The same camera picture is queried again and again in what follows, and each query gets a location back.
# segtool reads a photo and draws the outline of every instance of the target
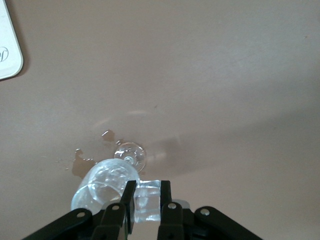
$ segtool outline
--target white object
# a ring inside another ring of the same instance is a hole
[[[0,0],[0,80],[18,74],[23,62],[5,0]]]
[[[118,203],[127,181],[137,182],[134,192],[134,221],[160,221],[161,181],[140,181],[137,170],[122,159],[103,160],[85,175],[71,201],[71,210],[85,208],[97,214]]]

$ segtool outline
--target gray surface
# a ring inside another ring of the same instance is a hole
[[[193,210],[320,239],[319,0],[7,4],[25,65],[0,82],[1,239],[69,211],[75,150],[110,158],[107,129]]]

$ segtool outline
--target logo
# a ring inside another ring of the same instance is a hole
[[[9,56],[8,48],[0,46],[0,63],[4,62]]]

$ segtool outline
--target transparent cup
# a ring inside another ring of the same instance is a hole
[[[160,221],[161,181],[140,181],[137,170],[122,159],[107,159],[97,163],[86,174],[71,201],[71,210],[85,208],[97,214],[120,201],[126,184],[137,182],[134,193],[134,221]]]

